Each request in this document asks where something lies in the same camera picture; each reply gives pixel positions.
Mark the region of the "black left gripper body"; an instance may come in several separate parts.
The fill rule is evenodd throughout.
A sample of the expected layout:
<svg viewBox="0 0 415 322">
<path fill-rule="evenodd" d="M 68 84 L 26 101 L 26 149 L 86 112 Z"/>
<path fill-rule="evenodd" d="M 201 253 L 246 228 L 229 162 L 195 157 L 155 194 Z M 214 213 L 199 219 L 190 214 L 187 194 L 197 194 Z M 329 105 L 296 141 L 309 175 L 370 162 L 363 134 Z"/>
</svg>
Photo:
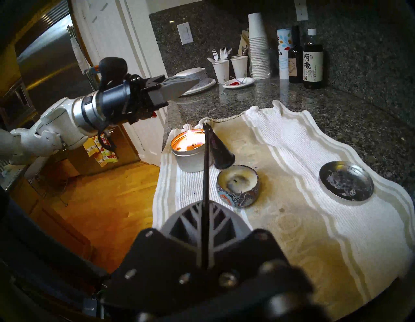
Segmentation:
<svg viewBox="0 0 415 322">
<path fill-rule="evenodd" d="M 116 80 L 101 78 L 101 108 L 110 123 L 130 123 L 156 117 L 148 96 L 146 79 L 124 76 Z"/>
</svg>

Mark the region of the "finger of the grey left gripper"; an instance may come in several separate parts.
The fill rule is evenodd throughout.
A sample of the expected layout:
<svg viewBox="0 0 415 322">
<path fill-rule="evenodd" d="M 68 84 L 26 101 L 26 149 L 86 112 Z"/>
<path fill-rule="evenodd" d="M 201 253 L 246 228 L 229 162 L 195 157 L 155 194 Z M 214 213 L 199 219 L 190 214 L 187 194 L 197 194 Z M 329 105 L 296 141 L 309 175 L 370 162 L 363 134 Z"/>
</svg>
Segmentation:
<svg viewBox="0 0 415 322">
<path fill-rule="evenodd" d="M 153 104 L 153 109 L 168 106 L 168 102 L 180 97 L 199 83 L 199 79 L 184 76 L 174 76 L 148 86 L 147 93 Z"/>
<path fill-rule="evenodd" d="M 160 75 L 152 78 L 148 78 L 145 81 L 145 86 L 167 86 L 175 82 L 174 77 L 165 77 L 165 75 Z"/>
</svg>

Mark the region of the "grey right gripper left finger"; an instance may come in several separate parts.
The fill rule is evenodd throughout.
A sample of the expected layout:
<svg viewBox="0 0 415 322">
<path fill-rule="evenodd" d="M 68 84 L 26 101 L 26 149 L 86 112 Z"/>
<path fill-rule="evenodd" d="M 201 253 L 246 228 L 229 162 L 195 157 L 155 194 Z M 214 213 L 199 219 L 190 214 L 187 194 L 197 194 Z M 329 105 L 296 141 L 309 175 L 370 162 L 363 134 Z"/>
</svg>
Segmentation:
<svg viewBox="0 0 415 322">
<path fill-rule="evenodd" d="M 112 275 L 112 292 L 204 292 L 201 246 L 203 202 L 141 231 Z"/>
</svg>

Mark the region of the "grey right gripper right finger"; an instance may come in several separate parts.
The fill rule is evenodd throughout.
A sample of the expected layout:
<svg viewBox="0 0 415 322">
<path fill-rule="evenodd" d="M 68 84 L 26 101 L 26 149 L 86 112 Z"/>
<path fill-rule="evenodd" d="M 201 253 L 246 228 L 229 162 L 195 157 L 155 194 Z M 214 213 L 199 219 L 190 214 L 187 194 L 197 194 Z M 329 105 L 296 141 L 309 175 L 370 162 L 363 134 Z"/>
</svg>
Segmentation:
<svg viewBox="0 0 415 322">
<path fill-rule="evenodd" d="M 209 279 L 252 279 L 280 267 L 290 264 L 269 231 L 252 231 L 238 214 L 209 201 Z"/>
</svg>

